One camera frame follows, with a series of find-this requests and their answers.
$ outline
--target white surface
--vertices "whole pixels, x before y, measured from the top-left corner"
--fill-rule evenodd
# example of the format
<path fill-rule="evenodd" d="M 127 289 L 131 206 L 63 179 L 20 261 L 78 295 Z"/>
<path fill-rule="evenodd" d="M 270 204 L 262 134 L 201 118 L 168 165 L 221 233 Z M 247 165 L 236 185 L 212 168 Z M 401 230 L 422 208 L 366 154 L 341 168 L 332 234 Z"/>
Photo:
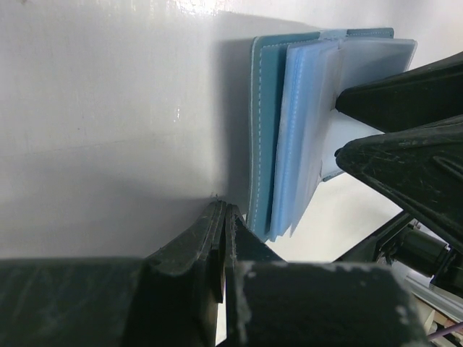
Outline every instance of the white surface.
<path fill-rule="evenodd" d="M 211 197 L 245 209 L 239 64 L 251 37 L 301 27 L 243 14 L 392 26 L 419 43 L 412 67 L 463 49 L 457 0 L 3 0 L 0 257 L 147 255 Z M 335 258 L 396 212 L 371 194 L 349 177 L 322 185 L 275 248 Z"/>

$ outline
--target stitched edge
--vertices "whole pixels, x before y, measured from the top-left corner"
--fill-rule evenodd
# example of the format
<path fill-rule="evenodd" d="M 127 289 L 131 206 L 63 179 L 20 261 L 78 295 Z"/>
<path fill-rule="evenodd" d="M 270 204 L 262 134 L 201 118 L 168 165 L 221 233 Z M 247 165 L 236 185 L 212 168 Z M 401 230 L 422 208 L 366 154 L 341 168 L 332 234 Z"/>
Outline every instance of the stitched edge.
<path fill-rule="evenodd" d="M 389 31 L 377 31 L 377 32 L 363 32 L 363 33 L 352 33 L 352 34 L 347 34 L 346 36 L 371 36 L 371 35 L 384 35 L 387 33 L 388 36 L 391 36 Z M 310 41 L 317 40 L 318 38 L 311 38 L 309 40 L 301 40 L 301 41 L 296 41 L 296 42 L 289 42 L 289 43 L 279 43 L 276 45 L 267 45 L 267 46 L 262 46 L 260 48 L 259 52 L 259 92 L 258 92 L 258 186 L 257 186 L 257 195 L 256 195 L 256 201 L 255 201 L 255 209 L 254 209 L 254 220 L 252 221 L 252 231 L 255 231 L 255 223 L 257 220 L 258 216 L 258 208 L 259 208 L 259 196 L 260 196 L 260 174 L 261 174 L 261 157 L 262 157 L 262 149 L 261 149 L 261 125 L 260 125 L 260 115 L 261 115 L 261 108 L 260 108 L 260 97 L 261 97 L 261 91 L 262 91 L 262 51 L 264 48 L 272 48 L 272 47 L 281 47 L 281 46 L 289 46 L 293 45 L 296 43 L 306 43 Z"/>

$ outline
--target white stitching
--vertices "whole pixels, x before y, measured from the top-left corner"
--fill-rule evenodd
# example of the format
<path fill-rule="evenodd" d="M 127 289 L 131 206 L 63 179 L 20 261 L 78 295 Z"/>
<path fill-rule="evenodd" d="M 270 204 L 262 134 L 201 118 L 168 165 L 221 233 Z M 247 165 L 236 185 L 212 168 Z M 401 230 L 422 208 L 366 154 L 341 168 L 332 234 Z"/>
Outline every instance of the white stitching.
<path fill-rule="evenodd" d="M 383 35 L 387 33 L 389 36 L 391 36 L 391 33 L 388 31 L 378 31 L 374 33 L 369 33 L 369 32 L 364 32 L 364 33 L 352 33 L 348 34 L 347 36 L 362 36 L 362 35 Z M 254 212 L 254 221 L 252 222 L 252 231 L 255 231 L 255 222 L 257 220 L 258 216 L 258 207 L 259 207 L 259 195 L 260 195 L 260 164 L 261 164 L 261 157 L 262 157 L 262 150 L 261 150 L 261 138 L 260 138 L 260 95 L 261 95 L 261 90 L 262 90 L 262 50 L 264 48 L 271 48 L 271 47 L 280 47 L 280 46 L 289 46 L 289 45 L 294 45 L 296 43 L 305 43 L 305 42 L 310 42 L 317 40 L 317 38 L 311 38 L 310 40 L 302 40 L 302 41 L 297 41 L 297 42 L 290 42 L 290 43 L 279 43 L 276 45 L 267 45 L 267 46 L 262 46 L 260 49 L 259 53 L 259 96 L 258 96 L 258 188 L 257 188 L 257 197 L 256 197 L 256 202 L 255 202 L 255 212 Z"/>

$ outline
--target purple cable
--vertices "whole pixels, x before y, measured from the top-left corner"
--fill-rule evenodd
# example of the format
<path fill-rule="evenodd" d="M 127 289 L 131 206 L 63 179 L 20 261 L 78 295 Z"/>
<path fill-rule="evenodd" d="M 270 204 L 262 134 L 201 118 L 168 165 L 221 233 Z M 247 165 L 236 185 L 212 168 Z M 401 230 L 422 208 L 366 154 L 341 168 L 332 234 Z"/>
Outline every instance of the purple cable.
<path fill-rule="evenodd" d="M 461 328 L 463 328 L 463 322 L 454 324 L 451 327 L 446 327 L 445 329 L 437 330 L 435 333 L 428 335 L 428 338 L 430 340 L 434 340 L 435 338 L 440 338 Z"/>

